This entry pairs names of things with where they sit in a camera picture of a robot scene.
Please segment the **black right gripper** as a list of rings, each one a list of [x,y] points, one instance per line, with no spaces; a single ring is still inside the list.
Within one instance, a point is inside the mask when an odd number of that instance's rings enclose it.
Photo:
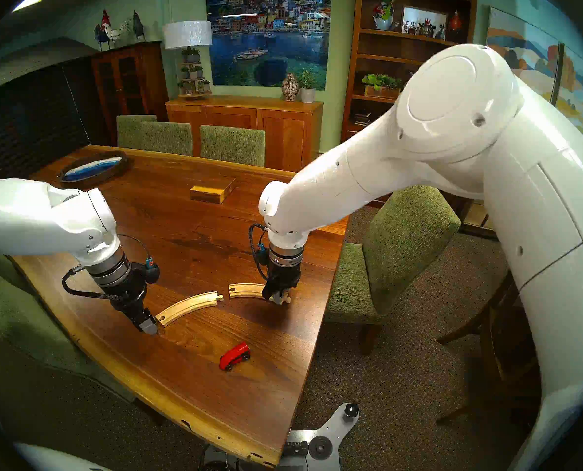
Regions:
[[[283,290],[298,285],[301,276],[301,264],[281,267],[275,264],[268,265],[268,277],[262,289],[262,298],[274,303],[283,302]]]

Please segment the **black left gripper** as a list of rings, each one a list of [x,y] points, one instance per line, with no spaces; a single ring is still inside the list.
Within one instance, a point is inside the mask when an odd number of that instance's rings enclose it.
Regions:
[[[117,296],[119,301],[111,301],[110,305],[124,314],[133,325],[139,325],[142,332],[149,335],[158,333],[155,319],[150,319],[150,311],[145,307],[147,282],[142,274],[128,274],[122,282],[112,286],[105,286],[107,295]]]

